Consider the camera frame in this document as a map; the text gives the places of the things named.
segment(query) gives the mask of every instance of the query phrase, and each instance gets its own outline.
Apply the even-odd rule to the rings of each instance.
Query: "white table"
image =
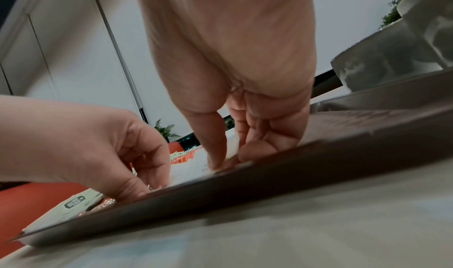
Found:
[[[452,171],[450,159],[198,219],[25,247],[0,267],[451,267]]]

